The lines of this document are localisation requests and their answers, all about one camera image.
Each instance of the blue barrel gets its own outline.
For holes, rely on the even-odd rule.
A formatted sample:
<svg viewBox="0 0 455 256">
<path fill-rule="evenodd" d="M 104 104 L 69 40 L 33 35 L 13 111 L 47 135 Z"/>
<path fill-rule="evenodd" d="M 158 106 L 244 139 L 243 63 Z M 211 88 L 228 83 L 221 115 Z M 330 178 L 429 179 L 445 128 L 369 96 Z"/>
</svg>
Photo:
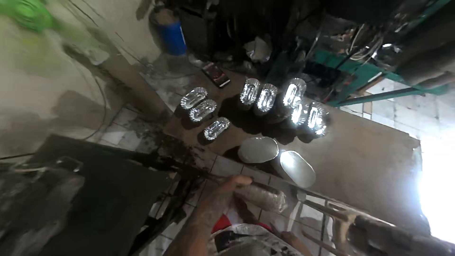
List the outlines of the blue barrel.
<svg viewBox="0 0 455 256">
<path fill-rule="evenodd" d="M 169 25 L 156 24 L 160 31 L 161 38 L 166 47 L 166 51 L 171 55 L 182 55 L 187 52 L 187 45 L 183 38 L 182 26 L 180 21 Z"/>
</svg>

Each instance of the aluminum foil container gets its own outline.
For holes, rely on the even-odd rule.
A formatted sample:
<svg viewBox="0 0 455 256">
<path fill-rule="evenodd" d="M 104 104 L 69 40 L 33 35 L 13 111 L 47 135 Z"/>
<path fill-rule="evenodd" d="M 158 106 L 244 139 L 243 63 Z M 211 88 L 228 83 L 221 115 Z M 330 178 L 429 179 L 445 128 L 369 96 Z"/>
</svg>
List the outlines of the aluminum foil container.
<svg viewBox="0 0 455 256">
<path fill-rule="evenodd" d="M 203 87 L 196 87 L 191 90 L 187 95 L 183 96 L 180 101 L 180 106 L 184 109 L 190 109 L 198 104 L 201 100 L 207 97 L 207 89 Z"/>
<path fill-rule="evenodd" d="M 227 118 L 218 118 L 209 127 L 204 129 L 204 137 L 208 140 L 214 140 L 226 130 L 231 122 Z"/>
<path fill-rule="evenodd" d="M 318 136 L 324 136 L 327 129 L 328 111 L 319 102 L 313 102 L 308 108 L 307 127 Z"/>
<path fill-rule="evenodd" d="M 259 93 L 258 102 L 255 105 L 254 113 L 258 116 L 267 114 L 267 112 L 273 107 L 275 98 L 277 97 L 278 89 L 273 85 L 266 83 L 262 86 L 261 92 Z"/>
<path fill-rule="evenodd" d="M 293 106 L 291 122 L 293 125 L 299 126 L 304 124 L 308 118 L 310 102 L 305 99 L 302 100 L 300 97 L 296 97 L 296 101 L 298 101 L 298 103 Z"/>
<path fill-rule="evenodd" d="M 235 194 L 266 211 L 282 213 L 288 207 L 284 192 L 256 182 L 236 189 Z"/>
<path fill-rule="evenodd" d="M 277 157 L 277 142 L 270 137 L 248 138 L 242 141 L 237 155 L 247 164 L 265 163 Z"/>
<path fill-rule="evenodd" d="M 208 114 L 215 111 L 216 108 L 217 103 L 214 100 L 205 100 L 190 110 L 190 120 L 193 122 L 199 122 Z"/>
<path fill-rule="evenodd" d="M 293 78 L 289 80 L 284 87 L 283 106 L 293 108 L 300 101 L 307 89 L 307 83 L 301 78 Z"/>
<path fill-rule="evenodd" d="M 271 164 L 284 179 L 293 181 L 301 188 L 308 188 L 316 181 L 314 169 L 295 151 L 280 151 Z"/>
<path fill-rule="evenodd" d="M 240 94 L 240 108 L 249 110 L 256 102 L 260 90 L 261 83 L 257 79 L 247 79 L 243 86 L 242 93 Z"/>
</svg>

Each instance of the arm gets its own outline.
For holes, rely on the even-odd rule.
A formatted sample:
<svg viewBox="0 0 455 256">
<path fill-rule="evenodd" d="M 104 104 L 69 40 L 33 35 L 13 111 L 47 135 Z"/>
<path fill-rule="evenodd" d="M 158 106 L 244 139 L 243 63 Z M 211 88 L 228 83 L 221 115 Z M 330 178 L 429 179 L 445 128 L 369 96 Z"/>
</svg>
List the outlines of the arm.
<svg viewBox="0 0 455 256">
<path fill-rule="evenodd" d="M 186 226 L 170 244 L 165 256 L 206 256 L 207 242 L 213 226 L 229 207 L 233 192 L 238 186 L 252 182 L 245 175 L 232 176 L 200 203 L 188 219 Z"/>
</svg>

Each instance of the person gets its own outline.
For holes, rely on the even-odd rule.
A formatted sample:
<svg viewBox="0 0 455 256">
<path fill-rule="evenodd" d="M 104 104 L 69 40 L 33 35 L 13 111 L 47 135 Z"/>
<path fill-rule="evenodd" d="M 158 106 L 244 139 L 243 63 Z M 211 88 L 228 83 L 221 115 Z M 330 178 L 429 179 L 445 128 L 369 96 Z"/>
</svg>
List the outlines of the person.
<svg viewBox="0 0 455 256">
<path fill-rule="evenodd" d="M 272 229 L 254 219 L 246 204 L 234 195 L 237 188 L 249 186 L 252 181 L 251 177 L 245 175 L 229 177 L 224 184 L 200 202 L 164 255 L 313 256 L 291 232 L 274 235 Z M 223 227 L 223 224 L 220 224 L 225 217 L 223 214 L 231 203 L 236 205 L 244 223 L 224 224 L 224 228 L 220 229 L 220 226 Z"/>
</svg>

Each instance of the forearm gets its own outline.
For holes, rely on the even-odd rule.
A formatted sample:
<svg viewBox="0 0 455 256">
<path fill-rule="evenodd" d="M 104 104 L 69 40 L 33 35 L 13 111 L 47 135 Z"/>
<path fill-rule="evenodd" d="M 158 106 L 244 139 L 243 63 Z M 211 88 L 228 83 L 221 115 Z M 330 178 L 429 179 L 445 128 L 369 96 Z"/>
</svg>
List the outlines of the forearm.
<svg viewBox="0 0 455 256">
<path fill-rule="evenodd" d="M 182 231 L 170 244 L 165 256 L 204 256 L 213 226 L 228 208 L 232 192 L 214 192 L 188 219 Z"/>
</svg>

